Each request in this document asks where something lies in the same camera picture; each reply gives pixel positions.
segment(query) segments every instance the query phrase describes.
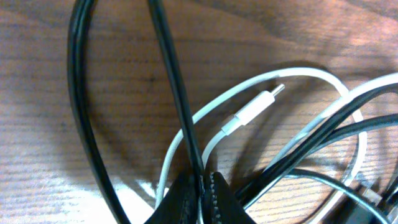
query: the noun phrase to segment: cable bundle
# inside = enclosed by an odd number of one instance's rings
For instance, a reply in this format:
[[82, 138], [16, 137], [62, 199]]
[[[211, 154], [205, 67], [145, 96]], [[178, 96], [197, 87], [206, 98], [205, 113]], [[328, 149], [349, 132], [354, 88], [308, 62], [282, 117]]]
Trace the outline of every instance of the cable bundle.
[[[84, 49], [86, 44], [86, 33], [88, 32], [91, 11], [94, 3], [94, 0], [77, 0], [70, 21], [70, 29], [68, 33], [68, 86], [70, 101], [83, 147], [85, 148], [87, 158], [90, 162], [90, 166], [93, 170], [101, 193], [103, 194], [116, 221], [118, 223], [129, 223], [129, 220], [112, 187], [98, 151], [86, 109]], [[281, 149], [278, 155], [271, 161], [270, 165], [264, 169], [264, 172], [258, 178], [240, 188], [235, 193], [235, 197], [241, 202], [241, 205], [244, 208], [248, 208], [281, 178], [311, 178], [327, 184], [339, 192], [333, 194], [329, 201], [324, 204], [324, 206], [319, 209], [315, 216], [310, 220], [310, 223], [317, 223], [320, 221], [332, 206], [334, 206], [343, 193], [366, 207], [380, 220], [381, 223], [389, 223], [380, 209], [376, 208], [369, 201], [347, 186], [353, 181], [364, 161], [367, 141], [366, 131], [395, 126], [398, 124], [398, 114], [381, 116], [363, 121], [359, 108], [369, 100], [381, 94], [397, 91], [398, 73], [376, 78], [360, 85], [352, 91], [348, 91], [344, 84], [342, 84], [335, 76], [315, 68], [287, 68], [276, 70], [258, 75], [242, 82], [215, 98], [191, 117], [188, 98], [167, 25], [167, 20], [165, 18], [164, 8], [159, 0], [149, 0], [149, 6], [155, 30], [159, 38], [164, 62], [166, 64], [176, 109], [182, 125], [182, 129], [174, 137], [166, 154], [160, 175], [159, 187], [157, 189], [156, 206], [158, 206], [163, 199], [165, 182], [167, 180], [167, 174], [169, 173], [172, 157], [177, 150], [179, 143], [183, 139], [183, 136], [186, 137], [185, 140], [187, 142], [188, 156], [190, 157], [191, 166], [195, 173], [196, 193], [198, 198], [201, 199], [204, 194], [203, 174], [206, 162], [216, 144], [240, 126], [246, 125], [262, 110], [271, 105], [275, 101], [274, 97], [280, 89], [275, 90], [275, 92], [272, 93], [263, 91], [259, 96], [257, 96], [257, 98], [249, 102], [245, 108], [238, 111], [234, 118], [226, 124], [226, 126], [223, 126], [220, 132], [209, 142], [202, 156], [200, 156], [200, 150], [193, 131], [194, 123], [202, 119], [202, 117], [227, 99], [260, 82], [280, 77], [308, 76], [320, 78], [330, 83], [336, 88], [342, 97], [332, 103], [327, 109], [321, 112], [313, 121], [304, 127], [284, 148]], [[254, 110], [258, 107], [261, 107], [262, 109], [258, 111]], [[337, 129], [337, 127], [350, 115], [353, 116], [356, 123]], [[327, 120], [319, 128], [315, 129], [325, 119]], [[307, 156], [321, 150], [333, 142], [355, 134], [359, 135], [357, 156], [353, 158], [353, 165], [346, 171], [346, 175], [343, 177], [342, 183], [323, 174], [295, 169], [300, 161]], [[302, 140], [303, 142], [297, 146], [292, 153], [285, 156]]]

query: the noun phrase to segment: stitching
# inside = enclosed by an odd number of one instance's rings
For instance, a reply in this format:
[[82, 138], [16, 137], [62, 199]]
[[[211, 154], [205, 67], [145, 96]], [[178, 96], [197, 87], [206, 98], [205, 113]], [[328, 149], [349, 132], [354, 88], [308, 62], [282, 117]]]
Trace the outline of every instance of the stitching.
[[220, 210], [217, 206], [217, 195], [214, 190], [214, 172], [210, 174], [210, 192], [211, 192], [211, 204], [213, 206], [213, 217], [211, 218], [212, 223], [223, 224], [221, 221]]

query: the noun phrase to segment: table surface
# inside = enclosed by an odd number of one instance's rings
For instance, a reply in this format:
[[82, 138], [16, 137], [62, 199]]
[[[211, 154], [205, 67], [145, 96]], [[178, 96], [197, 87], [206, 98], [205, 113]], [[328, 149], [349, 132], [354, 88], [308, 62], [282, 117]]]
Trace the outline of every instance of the table surface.
[[[276, 68], [326, 69], [349, 89], [398, 70], [395, 0], [165, 0], [192, 111]], [[0, 0], [0, 223], [111, 223], [72, 117], [66, 74], [72, 0]], [[95, 136], [133, 223], [152, 212], [166, 150], [179, 129], [145, 1], [100, 0], [87, 49]], [[338, 98], [314, 78], [282, 78], [227, 101], [196, 126], [205, 147], [221, 123], [261, 90], [284, 83], [277, 101], [217, 145], [211, 167], [234, 189]], [[365, 118], [396, 112], [385, 95]], [[382, 192], [397, 164], [397, 129], [369, 133], [360, 181]], [[344, 139], [302, 163], [340, 178], [356, 147]], [[184, 145], [168, 185], [189, 167]], [[304, 220], [331, 192], [311, 180], [280, 181], [248, 213], [257, 223]]]

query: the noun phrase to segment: metal connector tip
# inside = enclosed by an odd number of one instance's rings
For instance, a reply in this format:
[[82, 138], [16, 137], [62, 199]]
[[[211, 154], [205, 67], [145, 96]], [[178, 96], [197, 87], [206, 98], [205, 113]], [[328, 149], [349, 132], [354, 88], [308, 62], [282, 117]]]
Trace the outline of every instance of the metal connector tip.
[[278, 95], [282, 90], [285, 89], [285, 85], [280, 84], [279, 86], [277, 86], [277, 88], [275, 88], [271, 93], [272, 95], [275, 97], [276, 95]]

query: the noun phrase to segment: wooden table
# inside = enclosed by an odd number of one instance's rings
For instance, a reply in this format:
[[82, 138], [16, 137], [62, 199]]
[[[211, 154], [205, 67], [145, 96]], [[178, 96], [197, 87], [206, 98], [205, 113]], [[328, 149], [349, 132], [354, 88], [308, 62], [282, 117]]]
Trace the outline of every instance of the wooden table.
[[[257, 74], [292, 66], [327, 69], [348, 88], [398, 70], [395, 0], [165, 0], [192, 111]], [[66, 76], [72, 0], [0, 0], [0, 223], [111, 223], [72, 117]], [[87, 50], [87, 85], [95, 135], [133, 223], [154, 206], [154, 188], [179, 129], [164, 64], [145, 1], [100, 0]], [[272, 159], [315, 115], [338, 98], [314, 78], [262, 83], [196, 125], [205, 147], [221, 123], [260, 90], [286, 89], [260, 117], [223, 140], [211, 156], [234, 189]], [[365, 118], [397, 112], [380, 96]], [[397, 164], [397, 129], [369, 133], [360, 180], [382, 192]], [[356, 137], [322, 150], [302, 167], [341, 177]], [[189, 166], [178, 150], [169, 184]], [[258, 223], [295, 223], [330, 188], [283, 180], [248, 212]]]

